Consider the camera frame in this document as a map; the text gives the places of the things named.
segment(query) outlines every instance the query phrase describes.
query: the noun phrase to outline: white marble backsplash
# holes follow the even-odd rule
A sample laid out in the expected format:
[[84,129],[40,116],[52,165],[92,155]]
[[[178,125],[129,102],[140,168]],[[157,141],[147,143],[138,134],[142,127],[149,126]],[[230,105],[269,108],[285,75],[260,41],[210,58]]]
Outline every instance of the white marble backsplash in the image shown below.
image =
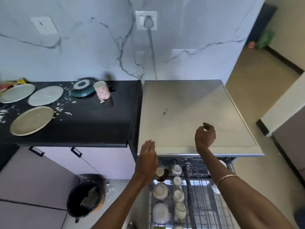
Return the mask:
[[[2,80],[210,80],[227,82],[264,0],[0,0]],[[135,10],[158,12],[147,31]],[[41,35],[30,17],[50,16]]]

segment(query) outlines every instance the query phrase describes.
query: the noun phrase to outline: black handle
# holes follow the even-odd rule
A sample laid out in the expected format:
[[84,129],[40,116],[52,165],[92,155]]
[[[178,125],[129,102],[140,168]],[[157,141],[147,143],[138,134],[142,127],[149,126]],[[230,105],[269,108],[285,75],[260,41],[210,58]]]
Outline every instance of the black handle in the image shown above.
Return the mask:
[[44,155],[44,152],[40,152],[39,150],[38,150],[38,151],[35,151],[35,150],[33,150],[33,148],[34,148],[33,146],[29,147],[29,151],[31,151],[31,152],[37,154],[37,155],[40,156],[40,157],[42,157],[42,156]]
[[74,153],[76,156],[78,156],[79,158],[81,158],[82,153],[80,151],[75,151],[75,147],[71,148],[72,153]]

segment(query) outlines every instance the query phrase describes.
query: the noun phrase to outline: plate on counter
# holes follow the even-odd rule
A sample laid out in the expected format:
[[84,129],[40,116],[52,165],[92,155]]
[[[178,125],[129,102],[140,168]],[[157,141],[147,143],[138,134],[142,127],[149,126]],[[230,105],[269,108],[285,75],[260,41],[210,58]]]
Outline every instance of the plate on counter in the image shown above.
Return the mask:
[[54,116],[50,107],[40,106],[32,108],[18,116],[10,127],[10,132],[15,136],[26,136],[44,128]]
[[20,84],[7,91],[0,96],[0,102],[3,104],[14,103],[28,97],[35,91],[33,84]]
[[58,100],[63,95],[63,88],[50,86],[42,88],[29,97],[28,103],[32,106],[48,105]]

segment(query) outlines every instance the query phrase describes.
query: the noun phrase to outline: wall switch plate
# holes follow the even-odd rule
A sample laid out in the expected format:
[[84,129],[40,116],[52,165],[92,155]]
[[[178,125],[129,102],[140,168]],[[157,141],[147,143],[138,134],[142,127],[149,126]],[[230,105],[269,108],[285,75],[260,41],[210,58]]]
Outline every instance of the wall switch plate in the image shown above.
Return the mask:
[[31,21],[40,34],[58,34],[50,17],[31,17]]
[[151,16],[153,20],[153,28],[151,30],[157,30],[157,11],[135,11],[135,18],[136,18],[136,24],[137,24],[137,30],[147,30],[144,27],[144,21],[146,19],[146,16]]

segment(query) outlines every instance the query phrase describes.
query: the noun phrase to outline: wall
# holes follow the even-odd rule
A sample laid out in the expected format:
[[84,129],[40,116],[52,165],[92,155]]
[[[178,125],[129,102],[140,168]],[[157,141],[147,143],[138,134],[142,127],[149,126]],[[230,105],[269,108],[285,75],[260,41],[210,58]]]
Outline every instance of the wall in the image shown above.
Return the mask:
[[[0,0],[2,79],[205,80],[226,83],[264,0]],[[135,10],[158,11],[147,32]],[[43,36],[30,17],[50,16]]]
[[305,75],[303,74],[261,118],[270,133],[305,106],[304,87]]
[[305,0],[266,0],[278,7],[267,29],[275,31],[270,47],[305,69]]

